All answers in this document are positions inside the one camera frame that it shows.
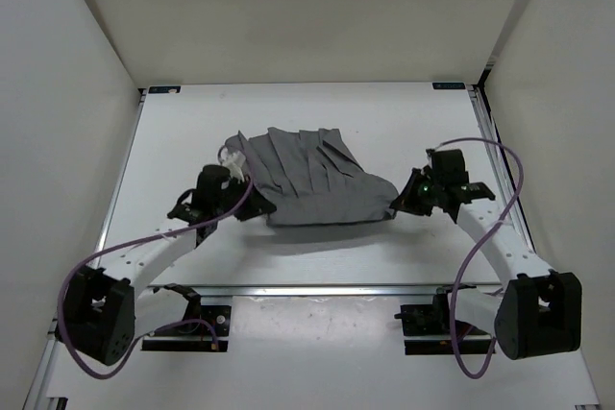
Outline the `grey pleated skirt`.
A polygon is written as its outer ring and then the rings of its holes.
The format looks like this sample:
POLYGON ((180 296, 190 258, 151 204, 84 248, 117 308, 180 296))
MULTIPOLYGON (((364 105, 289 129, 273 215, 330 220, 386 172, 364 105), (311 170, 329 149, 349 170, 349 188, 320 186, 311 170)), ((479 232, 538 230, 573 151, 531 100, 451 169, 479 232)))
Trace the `grey pleated skirt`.
POLYGON ((338 129, 267 133, 228 138, 228 151, 247 160, 244 170, 260 196, 275 209, 271 228, 353 225, 388 221, 398 196, 395 185, 366 172, 338 129))

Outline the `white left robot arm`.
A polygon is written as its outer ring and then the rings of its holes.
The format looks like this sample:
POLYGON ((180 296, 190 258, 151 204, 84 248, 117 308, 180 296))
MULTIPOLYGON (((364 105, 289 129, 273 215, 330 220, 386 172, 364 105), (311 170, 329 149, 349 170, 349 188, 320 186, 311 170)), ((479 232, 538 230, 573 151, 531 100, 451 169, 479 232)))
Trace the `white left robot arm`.
POLYGON ((95 266, 85 260, 69 272, 58 297, 56 338, 80 367, 89 357, 115 369, 145 336, 175 330, 215 338, 215 322, 204 319, 194 289, 153 282, 222 220, 247 221, 275 209, 241 168, 205 166, 152 235, 104 249, 92 256, 95 266))

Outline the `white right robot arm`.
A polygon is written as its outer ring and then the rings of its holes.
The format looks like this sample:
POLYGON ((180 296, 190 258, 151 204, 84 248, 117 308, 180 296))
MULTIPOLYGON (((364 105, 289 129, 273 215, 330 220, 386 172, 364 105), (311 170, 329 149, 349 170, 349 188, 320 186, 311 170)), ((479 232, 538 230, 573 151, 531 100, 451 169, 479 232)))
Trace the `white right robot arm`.
POLYGON ((495 272, 502 293, 481 292, 457 279, 433 298, 431 320, 442 332, 473 326, 494 338, 512 360, 575 351, 581 340, 582 287, 572 273, 559 273, 505 219, 495 194, 472 182, 460 150, 428 152, 413 169, 395 210, 429 216, 448 214, 474 242, 495 272))

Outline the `blue label right corner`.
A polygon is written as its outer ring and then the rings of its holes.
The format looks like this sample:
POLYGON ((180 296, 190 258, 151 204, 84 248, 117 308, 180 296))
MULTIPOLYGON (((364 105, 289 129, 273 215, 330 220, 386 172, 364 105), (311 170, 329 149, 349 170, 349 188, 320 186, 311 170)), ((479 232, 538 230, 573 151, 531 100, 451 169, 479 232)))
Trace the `blue label right corner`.
POLYGON ((465 90, 465 83, 461 82, 433 82, 432 88, 434 90, 465 90))

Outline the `blue label corner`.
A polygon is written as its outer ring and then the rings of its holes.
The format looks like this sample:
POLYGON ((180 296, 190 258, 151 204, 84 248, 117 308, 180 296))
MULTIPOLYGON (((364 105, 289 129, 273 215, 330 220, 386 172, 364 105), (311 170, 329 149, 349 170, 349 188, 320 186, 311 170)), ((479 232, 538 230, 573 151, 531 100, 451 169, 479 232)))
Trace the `blue label corner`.
POLYGON ((434 90, 465 90, 465 83, 461 82, 433 82, 432 88, 434 90))
POLYGON ((177 94, 181 92, 180 85, 153 85, 148 88, 149 94, 177 94))

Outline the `blue label left corner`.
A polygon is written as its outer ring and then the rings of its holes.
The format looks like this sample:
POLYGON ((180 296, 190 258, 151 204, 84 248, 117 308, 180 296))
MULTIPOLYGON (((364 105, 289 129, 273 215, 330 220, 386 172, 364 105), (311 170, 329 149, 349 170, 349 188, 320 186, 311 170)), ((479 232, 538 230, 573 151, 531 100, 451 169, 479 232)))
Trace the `blue label left corner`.
POLYGON ((181 92, 180 85, 153 85, 148 88, 149 94, 177 94, 181 92))

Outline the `aluminium frame rail right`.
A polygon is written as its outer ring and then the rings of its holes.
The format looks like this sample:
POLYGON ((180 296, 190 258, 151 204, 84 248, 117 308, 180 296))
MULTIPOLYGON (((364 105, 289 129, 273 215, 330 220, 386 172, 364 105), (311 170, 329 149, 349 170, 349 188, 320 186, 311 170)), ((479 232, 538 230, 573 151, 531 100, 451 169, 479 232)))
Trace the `aluminium frame rail right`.
POLYGON ((471 255, 482 254, 502 286, 519 275, 544 277, 552 267, 537 254, 519 205, 524 182, 521 160, 499 140, 484 92, 474 85, 469 93, 479 122, 479 143, 485 146, 495 174, 496 200, 465 205, 458 224, 475 241, 471 255))

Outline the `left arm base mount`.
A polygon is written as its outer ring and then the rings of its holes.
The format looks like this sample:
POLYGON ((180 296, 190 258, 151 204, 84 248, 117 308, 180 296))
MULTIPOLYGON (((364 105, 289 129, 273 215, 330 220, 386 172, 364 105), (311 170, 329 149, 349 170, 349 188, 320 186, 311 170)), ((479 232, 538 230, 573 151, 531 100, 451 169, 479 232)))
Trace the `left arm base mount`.
POLYGON ((136 332, 143 351, 226 352, 232 324, 229 301, 207 299, 176 283, 146 290, 137 300, 136 332))

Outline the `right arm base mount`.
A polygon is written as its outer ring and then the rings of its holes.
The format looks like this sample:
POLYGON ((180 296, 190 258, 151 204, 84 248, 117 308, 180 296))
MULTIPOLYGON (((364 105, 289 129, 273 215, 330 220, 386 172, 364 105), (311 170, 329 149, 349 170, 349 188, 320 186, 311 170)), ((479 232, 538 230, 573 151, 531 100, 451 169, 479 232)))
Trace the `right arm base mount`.
MULTIPOLYGON (((448 295, 452 286, 436 289, 430 302, 402 304, 394 319, 402 324, 406 356, 453 355, 450 332, 448 295)), ((455 322, 456 340, 462 355, 488 352, 490 339, 486 332, 462 321, 455 322)))

